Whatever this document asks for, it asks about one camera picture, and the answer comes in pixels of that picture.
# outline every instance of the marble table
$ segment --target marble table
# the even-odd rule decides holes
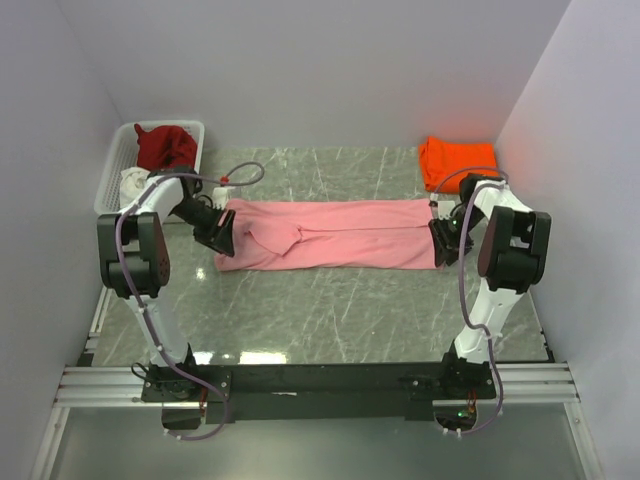
[[[219,177],[252,159],[262,162],[267,174],[242,189],[249,200],[426,196],[413,148],[225,149],[205,152],[201,171]],[[483,227],[473,232],[476,242]],[[190,227],[165,225],[164,231],[171,259],[166,293],[199,363],[438,361],[463,325],[454,267],[220,273],[213,252],[193,241]],[[476,254],[477,248],[467,256],[469,305],[479,285]],[[93,365],[147,361],[142,332],[126,305],[110,295],[105,308]],[[547,359],[528,295],[512,311],[503,334],[496,347],[499,360]]]

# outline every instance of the red garment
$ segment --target red garment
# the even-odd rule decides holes
[[[140,145],[139,167],[153,171],[176,165],[195,166],[198,145],[184,128],[163,125],[145,132],[137,123],[134,128]]]

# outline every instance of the pink pants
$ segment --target pink pants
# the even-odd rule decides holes
[[[361,202],[229,201],[235,257],[219,270],[310,267],[432,269],[428,199]]]

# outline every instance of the wall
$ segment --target wall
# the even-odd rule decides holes
[[[568,0],[58,0],[127,121],[208,143],[489,140]]]
[[[640,476],[639,21],[634,0],[572,2],[497,142],[515,191],[553,217],[536,305],[624,480]]]
[[[55,2],[0,4],[0,449],[26,478],[99,293],[93,197],[119,123]]]

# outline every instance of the orange cloth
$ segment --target orange cloth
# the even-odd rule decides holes
[[[490,143],[459,144],[447,143],[435,137],[429,137],[427,143],[420,145],[420,169],[424,187],[432,192],[449,174],[465,167],[494,167],[496,157]],[[459,193],[460,180],[470,173],[497,175],[494,171],[482,168],[468,170],[451,177],[440,189],[440,193]]]

